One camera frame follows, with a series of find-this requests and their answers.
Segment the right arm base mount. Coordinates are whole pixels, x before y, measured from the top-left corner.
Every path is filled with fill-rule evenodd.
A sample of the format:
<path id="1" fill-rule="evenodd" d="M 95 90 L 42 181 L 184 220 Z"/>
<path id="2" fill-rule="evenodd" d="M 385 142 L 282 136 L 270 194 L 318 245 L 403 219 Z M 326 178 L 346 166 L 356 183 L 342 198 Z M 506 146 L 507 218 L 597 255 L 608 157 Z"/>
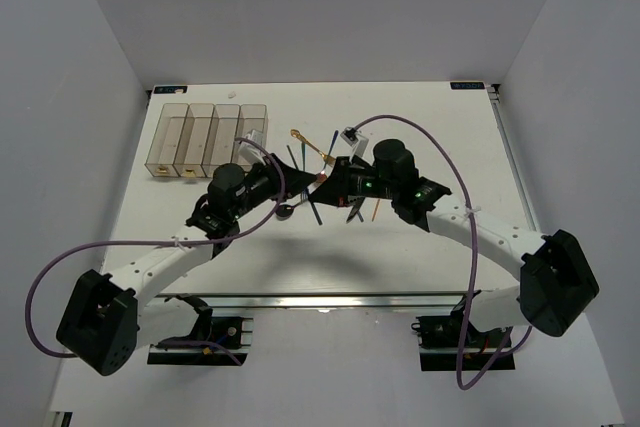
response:
<path id="1" fill-rule="evenodd" d="M 411 324 L 418 338 L 422 372 L 456 371 L 463 304 L 460 301 L 454 306 L 452 314 L 419 316 Z M 462 354 L 462 371 L 479 372 L 498 349 L 505 333 L 505 329 L 479 332 L 469 325 Z"/>

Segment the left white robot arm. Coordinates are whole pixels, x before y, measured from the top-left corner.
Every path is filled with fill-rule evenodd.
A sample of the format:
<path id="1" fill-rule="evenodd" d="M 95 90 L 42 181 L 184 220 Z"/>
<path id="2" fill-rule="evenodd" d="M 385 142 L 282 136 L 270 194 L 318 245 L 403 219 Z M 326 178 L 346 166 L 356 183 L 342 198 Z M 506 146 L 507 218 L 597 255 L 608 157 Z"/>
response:
<path id="1" fill-rule="evenodd" d="M 57 340 L 102 376 L 114 374 L 146 346 L 227 353 L 225 337 L 215 333 L 212 308 L 204 300 L 194 294 L 161 303 L 154 298 L 244 237 L 243 216 L 267 201 L 295 197 L 315 180 L 275 155 L 250 171 L 235 163 L 218 167 L 176 236 L 124 267 L 106 274 L 89 270 L 79 277 Z"/>

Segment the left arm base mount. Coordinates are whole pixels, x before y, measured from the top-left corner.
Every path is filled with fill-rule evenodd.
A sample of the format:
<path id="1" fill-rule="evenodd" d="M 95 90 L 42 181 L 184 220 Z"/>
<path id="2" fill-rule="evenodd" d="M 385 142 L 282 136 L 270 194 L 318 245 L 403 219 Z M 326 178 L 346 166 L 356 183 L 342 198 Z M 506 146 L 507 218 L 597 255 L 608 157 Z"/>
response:
<path id="1" fill-rule="evenodd" d="M 147 363 L 158 366 L 240 367 L 252 343 L 253 319 L 220 313 L 194 295 L 154 301 L 145 314 L 161 328 Z"/>

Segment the gold chopstick slanted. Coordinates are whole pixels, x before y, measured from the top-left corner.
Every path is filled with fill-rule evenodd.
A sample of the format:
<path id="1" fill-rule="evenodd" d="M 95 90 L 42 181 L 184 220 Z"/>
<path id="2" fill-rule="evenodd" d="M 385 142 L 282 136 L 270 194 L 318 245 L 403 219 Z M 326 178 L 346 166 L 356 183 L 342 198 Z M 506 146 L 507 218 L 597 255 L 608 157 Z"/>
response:
<path id="1" fill-rule="evenodd" d="M 381 203 L 381 199 L 376 199 L 376 202 L 375 202 L 375 205 L 374 205 L 374 208 L 373 208 L 373 213 L 372 213 L 372 216 L 371 216 L 371 222 L 374 222 L 376 220 L 376 216 L 378 214 L 380 203 Z"/>

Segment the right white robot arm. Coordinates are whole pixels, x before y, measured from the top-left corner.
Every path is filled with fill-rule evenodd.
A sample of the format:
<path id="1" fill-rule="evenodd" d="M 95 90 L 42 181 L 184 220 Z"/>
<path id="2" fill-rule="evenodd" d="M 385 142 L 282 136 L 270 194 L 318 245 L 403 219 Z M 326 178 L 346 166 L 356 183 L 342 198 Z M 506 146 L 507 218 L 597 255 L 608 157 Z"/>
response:
<path id="1" fill-rule="evenodd" d="M 531 326 L 562 336 L 599 294 L 600 288 L 575 236 L 526 230 L 482 212 L 473 212 L 451 190 L 420 176 L 413 154 L 397 139 L 373 149 L 374 161 L 339 157 L 311 194 L 315 203 L 347 207 L 364 198 L 390 201 L 409 225 L 443 236 L 494 262 L 516 285 L 475 293 L 471 309 L 453 318 L 451 331 L 472 346 L 488 331 Z"/>

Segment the black knife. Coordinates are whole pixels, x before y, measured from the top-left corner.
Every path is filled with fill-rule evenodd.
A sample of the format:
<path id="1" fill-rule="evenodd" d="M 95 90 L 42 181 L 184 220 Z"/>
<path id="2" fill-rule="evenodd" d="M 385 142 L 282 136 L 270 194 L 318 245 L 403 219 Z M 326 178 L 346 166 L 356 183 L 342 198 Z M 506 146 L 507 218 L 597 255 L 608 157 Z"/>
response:
<path id="1" fill-rule="evenodd" d="M 361 214 L 361 208 L 363 206 L 365 202 L 365 198 L 364 197 L 359 197 L 356 199 L 356 201 L 353 203 L 351 210 L 347 216 L 346 219 L 346 223 L 350 223 L 352 222 L 354 219 L 359 220 L 360 222 L 364 221 L 364 217 Z"/>

